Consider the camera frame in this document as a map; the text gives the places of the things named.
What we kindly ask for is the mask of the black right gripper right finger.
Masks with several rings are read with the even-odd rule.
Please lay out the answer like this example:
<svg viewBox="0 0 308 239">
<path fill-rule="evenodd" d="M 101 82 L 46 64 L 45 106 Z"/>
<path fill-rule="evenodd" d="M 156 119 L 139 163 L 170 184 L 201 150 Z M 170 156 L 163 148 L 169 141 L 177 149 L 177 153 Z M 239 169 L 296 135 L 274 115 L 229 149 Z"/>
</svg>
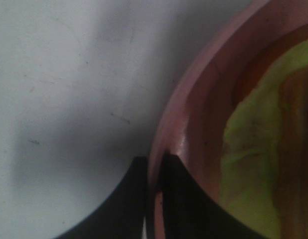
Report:
<svg viewBox="0 0 308 239">
<path fill-rule="evenodd" d="M 161 195 L 156 203 L 158 239 L 261 239 L 215 203 L 180 158 L 166 153 L 160 167 Z"/>
</svg>

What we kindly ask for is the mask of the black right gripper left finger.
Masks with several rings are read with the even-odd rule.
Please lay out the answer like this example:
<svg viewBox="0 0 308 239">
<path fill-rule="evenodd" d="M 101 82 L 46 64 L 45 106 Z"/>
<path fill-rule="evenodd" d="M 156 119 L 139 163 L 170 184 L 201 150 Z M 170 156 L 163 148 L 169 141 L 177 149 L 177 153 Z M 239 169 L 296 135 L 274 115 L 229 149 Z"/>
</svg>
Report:
<svg viewBox="0 0 308 239">
<path fill-rule="evenodd" d="M 141 239 L 147 200 L 146 157 L 135 157 L 122 181 L 91 215 L 59 239 Z"/>
</svg>

